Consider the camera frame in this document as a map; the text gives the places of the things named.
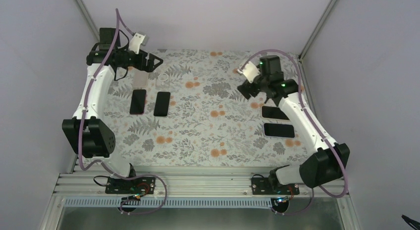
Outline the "clear phone case with ring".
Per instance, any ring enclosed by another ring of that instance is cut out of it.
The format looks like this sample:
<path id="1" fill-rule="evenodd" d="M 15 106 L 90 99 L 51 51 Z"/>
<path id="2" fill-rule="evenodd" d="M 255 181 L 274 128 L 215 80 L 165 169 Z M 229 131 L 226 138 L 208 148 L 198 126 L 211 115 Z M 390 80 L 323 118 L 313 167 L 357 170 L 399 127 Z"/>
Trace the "clear phone case with ring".
<path id="1" fill-rule="evenodd" d="M 166 82 L 169 80 L 169 75 L 166 73 L 162 73 L 158 76 L 158 80 L 161 82 Z"/>

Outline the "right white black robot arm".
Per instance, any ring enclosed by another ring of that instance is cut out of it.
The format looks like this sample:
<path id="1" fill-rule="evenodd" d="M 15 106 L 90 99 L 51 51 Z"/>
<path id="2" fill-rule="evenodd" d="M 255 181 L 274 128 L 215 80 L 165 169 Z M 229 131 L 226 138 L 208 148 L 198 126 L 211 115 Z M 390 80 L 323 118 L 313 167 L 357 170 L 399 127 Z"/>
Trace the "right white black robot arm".
<path id="1" fill-rule="evenodd" d="M 328 134 L 302 97 L 300 85 L 285 79 L 278 56 L 263 56 L 258 65 L 246 62 L 238 72 L 246 80 L 238 91 L 246 98 L 265 93 L 289 118 L 303 139 L 309 158 L 300 165 L 287 165 L 270 172 L 268 187 L 280 194 L 288 184 L 303 183 L 309 188 L 345 177 L 350 150 Z"/>

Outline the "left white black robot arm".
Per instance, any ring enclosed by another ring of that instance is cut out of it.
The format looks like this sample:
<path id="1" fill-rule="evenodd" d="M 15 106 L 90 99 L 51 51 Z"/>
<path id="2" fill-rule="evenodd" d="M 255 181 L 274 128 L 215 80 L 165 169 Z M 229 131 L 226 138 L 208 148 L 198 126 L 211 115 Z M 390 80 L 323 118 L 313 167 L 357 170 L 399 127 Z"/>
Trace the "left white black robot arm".
<path id="1" fill-rule="evenodd" d="M 120 45 L 119 29 L 101 28 L 100 41 L 86 57 L 87 78 L 80 103 L 72 118 L 62 122 L 62 130 L 78 157 L 79 166 L 86 171 L 101 165 L 126 193 L 138 186 L 134 167 L 116 151 L 114 132 L 104 123 L 104 108 L 108 90 L 116 81 L 118 69 L 130 67 L 153 72 L 163 60 L 141 50 L 146 36 L 134 33 L 125 46 Z"/>

